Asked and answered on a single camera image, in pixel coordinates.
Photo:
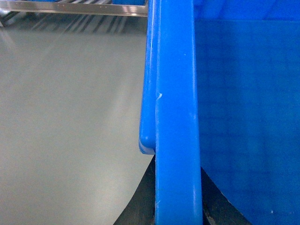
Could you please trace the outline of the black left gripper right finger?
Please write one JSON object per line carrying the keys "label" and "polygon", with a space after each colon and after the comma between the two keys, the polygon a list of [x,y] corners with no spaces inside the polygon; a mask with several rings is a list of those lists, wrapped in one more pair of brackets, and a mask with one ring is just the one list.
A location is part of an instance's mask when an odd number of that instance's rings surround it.
{"label": "black left gripper right finger", "polygon": [[251,224],[223,195],[208,174],[201,168],[202,213],[204,225]]}

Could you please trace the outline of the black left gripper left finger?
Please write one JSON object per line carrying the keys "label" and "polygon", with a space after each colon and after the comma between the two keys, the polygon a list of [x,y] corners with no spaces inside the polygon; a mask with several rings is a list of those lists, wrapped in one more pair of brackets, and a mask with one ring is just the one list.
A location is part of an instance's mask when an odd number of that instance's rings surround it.
{"label": "black left gripper left finger", "polygon": [[148,165],[136,191],[114,222],[115,225],[153,225],[155,223],[155,157]]}

